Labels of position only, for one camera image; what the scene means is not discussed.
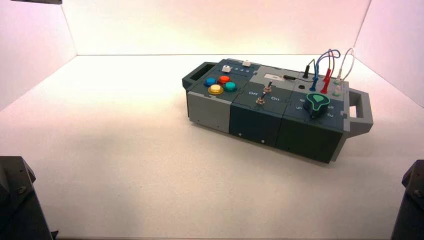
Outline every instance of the white wire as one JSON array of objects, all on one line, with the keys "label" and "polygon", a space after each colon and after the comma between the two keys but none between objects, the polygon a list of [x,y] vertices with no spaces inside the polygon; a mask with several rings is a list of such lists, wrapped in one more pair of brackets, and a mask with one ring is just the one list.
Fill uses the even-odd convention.
[{"label": "white wire", "polygon": [[355,63],[355,48],[351,47],[344,54],[343,61],[341,62],[340,70],[338,71],[338,76],[340,77],[342,75],[343,64],[345,63],[345,59],[346,59],[346,56],[348,55],[349,51],[351,51],[351,55],[352,55],[352,65],[350,65],[349,71],[347,72],[346,76],[344,76],[343,79],[341,79],[341,81],[344,81],[349,76],[349,74],[352,71],[352,68],[354,67],[354,63]]}]

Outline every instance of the white backdrop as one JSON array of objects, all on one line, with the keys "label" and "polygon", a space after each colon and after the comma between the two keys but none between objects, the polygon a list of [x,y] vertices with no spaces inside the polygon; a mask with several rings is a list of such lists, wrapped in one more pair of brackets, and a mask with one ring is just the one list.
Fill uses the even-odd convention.
[{"label": "white backdrop", "polygon": [[66,0],[79,55],[320,54],[351,47],[369,0]]},{"label": "white backdrop", "polygon": [[356,50],[358,58],[424,107],[424,1],[373,0]]},{"label": "white backdrop", "polygon": [[0,111],[75,55],[59,5],[0,0]]}]

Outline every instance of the round arcade button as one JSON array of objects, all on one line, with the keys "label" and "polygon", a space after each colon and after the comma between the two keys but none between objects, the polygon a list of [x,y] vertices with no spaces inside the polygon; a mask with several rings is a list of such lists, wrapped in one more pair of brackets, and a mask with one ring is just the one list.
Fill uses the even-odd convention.
[{"label": "round arcade button", "polygon": [[227,92],[235,92],[237,90],[236,84],[232,81],[229,81],[224,85],[224,90]]},{"label": "round arcade button", "polygon": [[204,81],[204,85],[205,85],[206,87],[210,87],[210,86],[212,86],[212,85],[214,85],[214,84],[217,84],[217,80],[216,80],[215,78],[213,78],[213,77],[208,77],[208,78],[206,78],[206,80]]},{"label": "round arcade button", "polygon": [[224,85],[225,83],[228,83],[230,81],[230,77],[229,76],[220,76],[218,83],[221,85]]},{"label": "round arcade button", "polygon": [[211,85],[211,86],[207,89],[207,91],[208,91],[210,94],[218,95],[218,94],[222,94],[222,93],[224,92],[224,89],[223,89],[223,87],[222,87],[221,85],[214,84],[214,85]]}]

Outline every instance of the gray handle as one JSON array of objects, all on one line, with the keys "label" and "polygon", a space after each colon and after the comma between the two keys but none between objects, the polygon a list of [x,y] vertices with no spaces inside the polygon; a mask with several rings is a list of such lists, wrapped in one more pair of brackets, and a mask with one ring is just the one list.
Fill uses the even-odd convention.
[{"label": "gray handle", "polygon": [[350,123],[349,138],[368,133],[373,126],[370,96],[368,93],[349,88],[349,106],[356,106],[356,117],[348,117]]}]

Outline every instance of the screw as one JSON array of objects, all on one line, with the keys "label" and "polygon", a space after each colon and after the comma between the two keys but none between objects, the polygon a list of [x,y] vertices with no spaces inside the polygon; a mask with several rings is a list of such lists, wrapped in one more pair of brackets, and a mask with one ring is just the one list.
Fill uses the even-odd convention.
[{"label": "screw", "polygon": [[26,191],[27,191],[27,187],[26,186],[21,186],[21,187],[19,187],[16,190],[16,192],[17,192],[18,195],[21,195],[21,194],[25,193]]},{"label": "screw", "polygon": [[423,191],[420,191],[420,190],[418,190],[418,189],[415,189],[415,190],[413,191],[413,194],[415,195],[415,197],[417,197],[417,198],[419,198],[419,199],[424,198],[424,192],[423,192]]}]

